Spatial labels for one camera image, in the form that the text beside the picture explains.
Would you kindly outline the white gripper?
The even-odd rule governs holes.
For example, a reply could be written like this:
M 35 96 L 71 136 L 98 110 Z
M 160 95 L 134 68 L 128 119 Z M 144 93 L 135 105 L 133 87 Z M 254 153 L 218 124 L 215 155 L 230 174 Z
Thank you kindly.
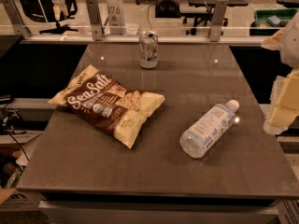
M 280 50 L 281 61 L 292 68 L 299 68 L 299 12 L 261 44 L 264 49 Z M 271 135 L 287 131 L 299 116 L 299 69 L 292 69 L 286 76 L 277 76 L 270 95 L 269 110 L 263 129 Z

